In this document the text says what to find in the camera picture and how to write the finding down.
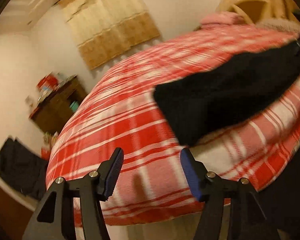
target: black clamp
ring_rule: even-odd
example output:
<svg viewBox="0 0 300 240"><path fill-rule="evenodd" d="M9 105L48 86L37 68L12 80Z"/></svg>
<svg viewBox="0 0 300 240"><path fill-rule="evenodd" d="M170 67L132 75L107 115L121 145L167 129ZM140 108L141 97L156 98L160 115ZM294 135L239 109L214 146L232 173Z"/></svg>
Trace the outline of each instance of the black clamp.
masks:
<svg viewBox="0 0 300 240"><path fill-rule="evenodd" d="M114 191L123 151L116 148L107 161L81 179L57 178L40 201L23 235L23 240L76 240L73 198L80 198L85 240L110 240L100 201Z"/></svg>
<svg viewBox="0 0 300 240"><path fill-rule="evenodd" d="M188 148L181 151L181 165L192 195L205 202L194 240L218 240L224 199L231 199L228 240L280 240L262 211L257 192L246 178L227 180L207 171Z"/></svg>

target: black fabric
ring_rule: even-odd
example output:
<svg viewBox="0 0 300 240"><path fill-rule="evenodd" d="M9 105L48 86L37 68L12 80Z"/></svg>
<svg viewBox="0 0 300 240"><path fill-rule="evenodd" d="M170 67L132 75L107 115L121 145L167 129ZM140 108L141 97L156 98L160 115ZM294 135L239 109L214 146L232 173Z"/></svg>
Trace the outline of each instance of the black fabric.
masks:
<svg viewBox="0 0 300 240"><path fill-rule="evenodd" d="M0 177L24 195L40 200L46 192L48 161L29 151L17 139L8 138L0 150Z"/></svg>
<svg viewBox="0 0 300 240"><path fill-rule="evenodd" d="M274 227L300 240L300 149L281 175L259 192L259 200Z"/></svg>
<svg viewBox="0 0 300 240"><path fill-rule="evenodd" d="M157 85L154 100L181 145L240 123L279 98L300 75L296 41L242 53L209 72Z"/></svg>

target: red plaid blanket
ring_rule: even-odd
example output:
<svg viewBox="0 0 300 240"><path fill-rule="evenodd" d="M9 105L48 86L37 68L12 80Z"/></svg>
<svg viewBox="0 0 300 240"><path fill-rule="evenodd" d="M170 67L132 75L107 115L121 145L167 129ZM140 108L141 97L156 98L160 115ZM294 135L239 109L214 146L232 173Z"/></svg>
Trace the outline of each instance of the red plaid blanket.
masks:
<svg viewBox="0 0 300 240"><path fill-rule="evenodd" d="M199 212L202 205L192 197L181 168L182 146L152 98L154 86L293 38L291 33L233 25L193 32L121 61L61 132L52 150L47 186L59 176L83 177L121 147L121 174L113 196L102 203L107 224L157 222ZM208 170L228 179L247 177L260 190L276 179L299 144L300 77L262 113L205 136L191 151ZM80 225L77 201L75 213Z"/></svg>

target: white wall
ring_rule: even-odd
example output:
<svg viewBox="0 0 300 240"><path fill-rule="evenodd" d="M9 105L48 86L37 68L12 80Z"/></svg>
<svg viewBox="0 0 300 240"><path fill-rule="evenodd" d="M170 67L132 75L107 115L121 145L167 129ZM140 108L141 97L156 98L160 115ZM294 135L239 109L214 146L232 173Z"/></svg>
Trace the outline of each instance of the white wall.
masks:
<svg viewBox="0 0 300 240"><path fill-rule="evenodd" d="M133 47L127 53L90 71L81 58L65 23L60 6L53 6L30 30L31 41L40 62L50 71L63 72L79 78L89 92L103 74L124 58L157 44L162 40L188 33L198 26L201 18L215 11L220 0L143 0L149 8L162 37Z"/></svg>
<svg viewBox="0 0 300 240"><path fill-rule="evenodd" d="M190 32L200 19L214 12L220 0L143 0L163 40Z"/></svg>
<svg viewBox="0 0 300 240"><path fill-rule="evenodd" d="M33 152L40 153L43 133L29 121L25 99L28 95L37 96L36 84L45 75L46 70L39 67L27 33L0 35L0 148L11 135ZM1 179L0 186L33 209L34 202L30 198L17 194Z"/></svg>
<svg viewBox="0 0 300 240"><path fill-rule="evenodd" d="M51 7L30 31L33 47L41 64L50 71L67 76L77 74L87 92L101 79L103 74L119 61L160 42L153 39L133 47L131 50L90 71L74 43L71 30L66 25L59 5Z"/></svg>

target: wooden dresser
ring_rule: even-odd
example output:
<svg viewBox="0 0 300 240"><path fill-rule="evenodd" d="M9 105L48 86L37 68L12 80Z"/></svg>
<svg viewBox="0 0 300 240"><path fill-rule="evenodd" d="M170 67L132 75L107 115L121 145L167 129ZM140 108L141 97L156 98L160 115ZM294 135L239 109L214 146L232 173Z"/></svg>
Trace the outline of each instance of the wooden dresser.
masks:
<svg viewBox="0 0 300 240"><path fill-rule="evenodd" d="M39 103L30 115L30 119L43 132L60 133L74 114L70 108L71 103L77 101L80 104L87 95L77 76L74 76Z"/></svg>

